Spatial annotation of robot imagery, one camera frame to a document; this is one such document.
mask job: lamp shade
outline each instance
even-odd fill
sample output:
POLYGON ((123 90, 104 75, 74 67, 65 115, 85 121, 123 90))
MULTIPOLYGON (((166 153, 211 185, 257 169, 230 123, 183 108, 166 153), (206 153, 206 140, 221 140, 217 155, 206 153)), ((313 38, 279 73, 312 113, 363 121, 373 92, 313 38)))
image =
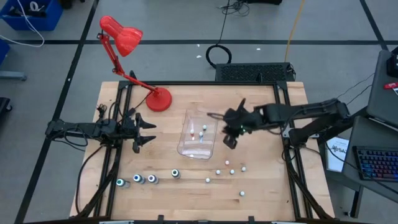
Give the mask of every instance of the lamp shade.
POLYGON ((142 39, 142 31, 133 27, 123 27, 111 16, 103 16, 99 21, 101 28, 115 41, 116 48, 123 57, 129 55, 142 39))

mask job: metal cylinder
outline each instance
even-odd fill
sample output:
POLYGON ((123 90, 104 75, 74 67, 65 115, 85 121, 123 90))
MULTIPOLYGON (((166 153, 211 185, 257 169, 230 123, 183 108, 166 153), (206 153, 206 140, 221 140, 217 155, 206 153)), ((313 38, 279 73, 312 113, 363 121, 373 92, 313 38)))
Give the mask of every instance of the metal cylinder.
POLYGON ((176 179, 179 179, 181 177, 181 173, 178 171, 178 169, 174 169, 172 170, 172 176, 176 179))
POLYGON ((159 183, 159 178, 157 178, 155 175, 150 175, 148 176, 148 181, 150 183, 157 184, 159 183))
POLYGON ((123 180, 123 179, 118 179, 116 181, 116 185, 122 188, 129 188, 130 187, 130 182, 123 180))
POLYGON ((142 177, 139 174, 134 175, 134 177, 132 179, 133 179, 133 181, 140 183, 140 184, 145 183, 145 177, 142 177))

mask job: paper sheet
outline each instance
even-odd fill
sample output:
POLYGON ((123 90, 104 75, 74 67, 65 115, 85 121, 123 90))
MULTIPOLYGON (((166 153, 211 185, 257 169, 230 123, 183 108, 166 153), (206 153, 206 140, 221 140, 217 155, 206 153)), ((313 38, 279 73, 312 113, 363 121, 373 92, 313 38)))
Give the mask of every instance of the paper sheet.
MULTIPOLYGON (((341 139, 338 137, 332 138, 327 142, 329 148, 333 151, 333 153, 342 159, 345 160, 346 152, 348 149, 349 140, 341 139)), ((341 172, 343 170, 343 162, 337 159, 328 149, 327 150, 327 167, 326 169, 335 172, 341 172)))

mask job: lamp base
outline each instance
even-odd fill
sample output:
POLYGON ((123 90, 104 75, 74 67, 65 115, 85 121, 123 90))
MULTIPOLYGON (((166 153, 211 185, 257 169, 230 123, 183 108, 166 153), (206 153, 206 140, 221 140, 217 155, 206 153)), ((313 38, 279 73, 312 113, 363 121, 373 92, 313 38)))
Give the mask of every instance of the lamp base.
POLYGON ((172 95, 165 88, 158 87, 156 90, 159 93, 153 91, 148 95, 146 99, 147 106, 156 112, 165 111, 172 104, 172 95))

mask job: red desk lamp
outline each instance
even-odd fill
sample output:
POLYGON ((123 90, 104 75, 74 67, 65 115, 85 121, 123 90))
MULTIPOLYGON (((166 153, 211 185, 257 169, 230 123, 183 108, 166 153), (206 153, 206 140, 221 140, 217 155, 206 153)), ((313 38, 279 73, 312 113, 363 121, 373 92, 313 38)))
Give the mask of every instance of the red desk lamp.
POLYGON ((102 30, 107 33, 104 34, 102 32, 98 34, 97 38, 99 38, 112 60, 114 65, 112 72, 150 90, 150 93, 146 97, 146 103, 151 110, 164 111, 169 108, 169 106, 172 104, 172 95, 170 92, 165 88, 153 87, 137 80, 135 77, 133 78, 129 75, 126 75, 122 66, 120 65, 118 56, 116 56, 114 53, 114 50, 109 42, 109 36, 112 36, 119 53, 122 55, 122 57, 125 57, 137 47, 138 43, 142 39, 142 31, 133 27, 123 27, 111 16, 102 17, 99 21, 99 25, 101 26, 102 30))

